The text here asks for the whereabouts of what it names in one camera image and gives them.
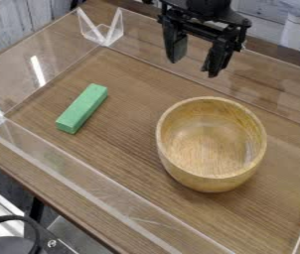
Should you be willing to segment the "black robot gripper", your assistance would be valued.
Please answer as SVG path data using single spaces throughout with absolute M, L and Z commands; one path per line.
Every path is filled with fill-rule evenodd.
M 210 42 L 201 71 L 209 78 L 226 68 L 233 50 L 242 49 L 250 21 L 230 8 L 230 0 L 159 0 L 166 56 L 174 64 L 186 55 L 187 34 Z

